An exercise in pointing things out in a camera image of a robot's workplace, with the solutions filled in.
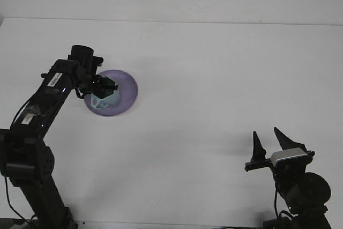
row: black cylinder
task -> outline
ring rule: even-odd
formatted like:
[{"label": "black cylinder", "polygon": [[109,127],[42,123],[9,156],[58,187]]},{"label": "black cylinder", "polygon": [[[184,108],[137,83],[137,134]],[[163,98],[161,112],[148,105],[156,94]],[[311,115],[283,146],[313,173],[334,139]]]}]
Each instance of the black cylinder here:
[{"label": "black cylinder", "polygon": [[79,61],[80,65],[86,69],[86,74],[91,74],[94,50],[90,47],[74,45],[68,59]]},{"label": "black cylinder", "polygon": [[304,173],[286,196],[286,202],[300,209],[323,205],[331,197],[331,189],[324,178],[315,173]]}]

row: white table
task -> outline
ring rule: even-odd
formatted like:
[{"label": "white table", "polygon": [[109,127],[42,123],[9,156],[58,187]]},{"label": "white table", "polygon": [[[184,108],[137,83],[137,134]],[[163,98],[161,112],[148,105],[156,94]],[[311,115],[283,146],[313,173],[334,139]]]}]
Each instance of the white table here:
[{"label": "white table", "polygon": [[[274,181],[246,173],[252,132],[267,157],[273,127],[314,150],[308,171],[331,186],[326,216],[343,203],[341,26],[9,19],[0,27],[0,128],[72,45],[131,74],[139,93],[115,117],[71,93],[45,137],[53,177],[78,221],[260,226],[273,219]],[[0,183],[0,217],[13,217]],[[20,189],[11,201],[32,214]],[[286,208],[279,198],[279,210]]]}]

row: purple bowl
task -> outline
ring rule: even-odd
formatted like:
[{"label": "purple bowl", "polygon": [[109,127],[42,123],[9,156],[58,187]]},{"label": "purple bowl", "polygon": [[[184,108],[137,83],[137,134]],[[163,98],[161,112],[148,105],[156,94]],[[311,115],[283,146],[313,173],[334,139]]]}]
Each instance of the purple bowl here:
[{"label": "purple bowl", "polygon": [[115,106],[108,106],[104,109],[95,109],[91,106],[91,95],[85,96],[85,104],[89,110],[97,115],[113,116],[128,110],[136,100],[138,87],[135,79],[127,72],[121,70],[107,70],[99,73],[100,76],[107,76],[118,84],[118,91],[121,100]]}]

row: light blue object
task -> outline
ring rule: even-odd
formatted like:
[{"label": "light blue object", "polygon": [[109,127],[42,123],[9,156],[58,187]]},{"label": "light blue object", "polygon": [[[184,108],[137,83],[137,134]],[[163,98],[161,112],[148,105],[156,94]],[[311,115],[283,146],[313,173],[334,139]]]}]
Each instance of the light blue object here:
[{"label": "light blue object", "polygon": [[122,99],[119,91],[113,91],[110,96],[100,99],[96,95],[92,94],[91,106],[95,109],[105,109],[108,106],[116,106]]}]

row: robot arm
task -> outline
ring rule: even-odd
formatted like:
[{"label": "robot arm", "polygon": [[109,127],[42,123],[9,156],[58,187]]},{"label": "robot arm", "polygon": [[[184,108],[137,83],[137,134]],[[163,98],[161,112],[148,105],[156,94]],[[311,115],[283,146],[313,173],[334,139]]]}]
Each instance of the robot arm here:
[{"label": "robot arm", "polygon": [[292,141],[277,128],[274,131],[283,150],[266,159],[266,151],[254,132],[253,155],[251,161],[245,163],[245,170],[269,167],[276,190],[296,216],[292,221],[286,217],[266,221],[264,228],[331,229],[324,215],[327,211],[324,203],[331,196],[330,186],[321,176],[305,172],[306,165],[313,160],[314,151],[308,151],[304,144]]},{"label": "robot arm", "polygon": [[21,188],[37,215],[39,229],[78,227],[51,176],[54,156],[43,138],[73,89],[80,98],[90,93],[100,94],[109,88],[116,90],[109,86],[108,78],[96,75],[102,61],[103,58],[93,56],[91,48],[73,46],[67,60],[57,60],[48,73],[42,74],[41,86],[11,128],[0,129],[1,174]]}]

